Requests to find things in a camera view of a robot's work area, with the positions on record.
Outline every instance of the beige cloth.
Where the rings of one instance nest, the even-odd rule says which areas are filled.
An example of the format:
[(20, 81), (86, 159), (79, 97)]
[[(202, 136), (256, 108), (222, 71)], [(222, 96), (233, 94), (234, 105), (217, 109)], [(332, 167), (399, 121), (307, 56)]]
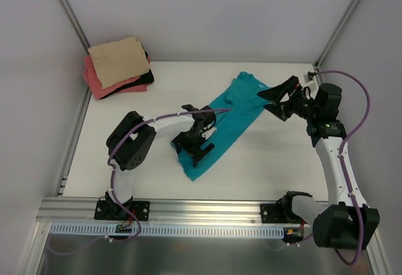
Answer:
[(92, 46), (88, 51), (102, 89), (150, 70), (141, 42), (135, 37)]

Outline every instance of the pink cloth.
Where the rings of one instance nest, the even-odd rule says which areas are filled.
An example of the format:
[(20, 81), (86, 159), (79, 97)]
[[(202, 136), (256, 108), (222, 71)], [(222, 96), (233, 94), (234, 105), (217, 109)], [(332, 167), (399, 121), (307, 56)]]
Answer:
[[(123, 80), (122, 82), (119, 82), (115, 85), (112, 85), (111, 87), (108, 87), (106, 89), (102, 89), (102, 83), (96, 76), (96, 71), (94, 67), (94, 63), (92, 62), (92, 59), (90, 56), (87, 56), (84, 58), (85, 62), (85, 70), (84, 70), (84, 80), (87, 83), (89, 89), (95, 96), (96, 100), (99, 100), (103, 97), (105, 97), (107, 94), (111, 93), (112, 91), (116, 90), (119, 87), (122, 87), (123, 85), (126, 85), (131, 82), (135, 82), (139, 77), (133, 77), (129, 78), (126, 80)], [(136, 85), (135, 87), (130, 87), (126, 88), (124, 90), (119, 91), (118, 93), (128, 93), (128, 92), (145, 92), (146, 88), (148, 85)]]

